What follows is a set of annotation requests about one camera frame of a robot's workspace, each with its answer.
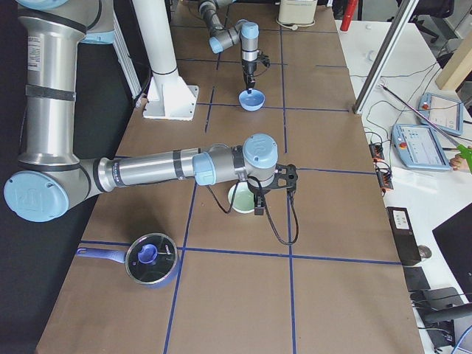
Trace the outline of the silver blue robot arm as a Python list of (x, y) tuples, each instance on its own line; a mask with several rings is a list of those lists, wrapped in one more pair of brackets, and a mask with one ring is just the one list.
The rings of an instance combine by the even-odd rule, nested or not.
[(255, 72), (260, 55), (258, 48), (259, 27), (256, 23), (240, 19), (233, 27), (222, 25), (217, 10), (234, 1), (206, 0), (198, 2), (198, 12), (209, 30), (209, 45), (215, 54), (240, 44), (243, 80), (250, 94), (255, 87)]
[[(148, 119), (190, 121), (194, 116), (198, 87), (188, 86), (178, 73), (165, 1), (131, 1), (150, 60), (150, 108)], [(239, 20), (230, 29), (221, 27), (216, 10), (234, 1), (200, 1), (198, 10), (209, 32), (214, 53), (240, 44), (246, 90), (250, 98), (254, 70), (263, 57), (258, 49), (256, 23)], [(263, 133), (249, 137), (243, 146), (214, 145), (210, 149), (173, 150), (155, 155), (108, 159), (81, 159), (74, 154), (73, 139), (84, 137), (80, 152), (90, 155), (99, 144), (116, 145), (110, 119), (96, 119), (98, 133), (74, 133), (77, 51), (80, 44), (113, 44), (114, 1), (16, 1), (18, 20), (26, 28), (27, 106), (24, 115), (26, 140), (18, 156), (23, 168), (4, 185), (4, 199), (20, 218), (47, 222), (100, 193), (133, 185), (155, 184), (194, 178), (200, 186), (225, 181), (248, 181), (257, 198), (280, 187), (277, 144)]]

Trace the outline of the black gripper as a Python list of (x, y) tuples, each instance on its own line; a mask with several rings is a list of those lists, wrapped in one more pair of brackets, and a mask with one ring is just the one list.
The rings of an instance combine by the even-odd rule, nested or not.
[(277, 177), (274, 176), (271, 180), (260, 181), (255, 176), (249, 176), (247, 184), (249, 190), (254, 195), (254, 214), (264, 215), (265, 201), (263, 196), (272, 190), (278, 190), (281, 188)]
[(242, 60), (242, 68), (243, 68), (243, 79), (246, 84), (246, 90), (250, 94), (252, 93), (252, 90), (255, 84), (254, 73), (257, 70), (257, 61)]

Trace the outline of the person's hand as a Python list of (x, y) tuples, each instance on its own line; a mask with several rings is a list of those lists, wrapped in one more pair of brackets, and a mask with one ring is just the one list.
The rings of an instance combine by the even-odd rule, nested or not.
[(459, 153), (450, 159), (449, 164), (453, 170), (469, 170), (466, 159), (462, 158)]

